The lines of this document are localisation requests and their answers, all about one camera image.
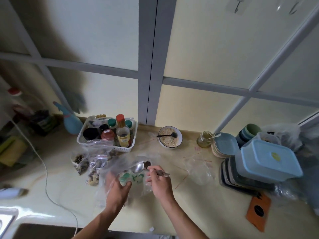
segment spray bottle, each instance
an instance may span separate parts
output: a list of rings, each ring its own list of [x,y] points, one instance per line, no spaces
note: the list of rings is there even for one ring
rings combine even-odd
[[[65,129],[73,135],[78,135],[83,126],[83,123],[80,121],[80,119],[73,113],[69,112],[64,106],[62,106],[58,102],[54,101],[53,104],[59,109],[59,111],[63,112],[63,121]]]

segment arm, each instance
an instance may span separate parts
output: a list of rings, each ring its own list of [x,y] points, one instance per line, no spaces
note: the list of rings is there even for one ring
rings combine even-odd
[[[116,178],[106,198],[106,208],[76,234],[73,239],[100,239],[102,236],[105,236],[109,226],[122,209],[131,186],[132,182],[129,181],[123,187]]]
[[[157,175],[155,169],[163,170],[160,166],[149,166],[148,169],[151,177],[146,181],[151,182],[153,193],[171,220],[178,237],[180,239],[208,239],[176,202],[171,178]]]

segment bottle label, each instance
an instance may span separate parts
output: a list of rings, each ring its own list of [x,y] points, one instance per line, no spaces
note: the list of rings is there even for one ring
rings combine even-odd
[[[127,134],[127,136],[120,137],[117,136],[120,142],[120,146],[124,148],[128,148],[130,146],[129,140],[130,140],[130,134]]]

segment bowl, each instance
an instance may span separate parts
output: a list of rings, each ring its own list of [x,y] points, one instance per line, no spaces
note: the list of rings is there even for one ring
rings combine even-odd
[[[167,129],[167,128],[172,128],[172,129],[174,130],[174,132],[176,132],[177,138],[178,138],[177,145],[176,145],[175,147],[168,147],[168,146],[164,145],[164,144],[161,142],[160,138],[157,138],[157,139],[158,139],[158,141],[159,141],[159,144],[161,144],[163,147],[168,148],[168,149],[175,149],[175,148],[177,148],[179,145],[181,145],[181,142],[183,141],[183,136],[182,136],[180,130],[178,130],[177,128],[175,128],[175,127],[173,127],[173,126],[165,126],[165,127],[162,127],[162,128],[159,130],[158,135],[161,133],[161,131],[163,131],[163,130],[165,130],[165,129]]]

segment cable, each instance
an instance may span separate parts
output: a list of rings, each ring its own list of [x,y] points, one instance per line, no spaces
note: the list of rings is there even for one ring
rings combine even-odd
[[[24,139],[30,144],[31,148],[33,149],[33,151],[35,152],[35,154],[38,156],[38,158],[41,160],[44,168],[45,168],[45,174],[46,174],[46,178],[45,178],[45,194],[47,196],[47,198],[49,199],[49,201],[51,201],[53,204],[61,207],[62,209],[65,209],[66,211],[72,213],[72,215],[74,216],[75,220],[77,221],[77,227],[75,229],[75,233],[74,236],[77,234],[78,232],[78,218],[76,217],[76,215],[70,211],[69,209],[65,208],[62,205],[57,204],[56,202],[54,202],[48,195],[48,190],[47,190],[47,186],[48,186],[48,169],[47,166],[45,165],[44,161],[42,160],[42,158],[40,157],[40,155],[38,154],[38,152],[35,150],[34,146],[32,145],[32,143],[30,142],[30,140],[24,135],[24,133],[21,131],[21,129],[18,127],[18,125],[12,120],[12,118],[5,112],[4,113],[9,119],[10,121],[14,124],[14,126],[18,129],[18,131],[21,133],[21,135],[24,137]]]

